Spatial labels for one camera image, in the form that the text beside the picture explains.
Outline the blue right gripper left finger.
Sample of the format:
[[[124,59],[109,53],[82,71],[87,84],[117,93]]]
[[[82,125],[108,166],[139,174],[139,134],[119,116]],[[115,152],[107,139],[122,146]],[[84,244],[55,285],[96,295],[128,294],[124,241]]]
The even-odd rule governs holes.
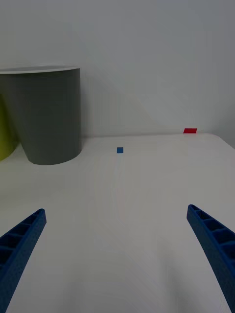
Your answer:
[[[46,213],[41,208],[1,236],[0,312],[6,312],[46,223]]]

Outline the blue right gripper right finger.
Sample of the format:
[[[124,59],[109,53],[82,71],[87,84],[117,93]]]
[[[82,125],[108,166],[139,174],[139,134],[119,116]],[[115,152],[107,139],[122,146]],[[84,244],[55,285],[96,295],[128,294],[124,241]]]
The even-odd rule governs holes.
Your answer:
[[[216,276],[231,312],[235,311],[235,233],[193,204],[187,221]]]

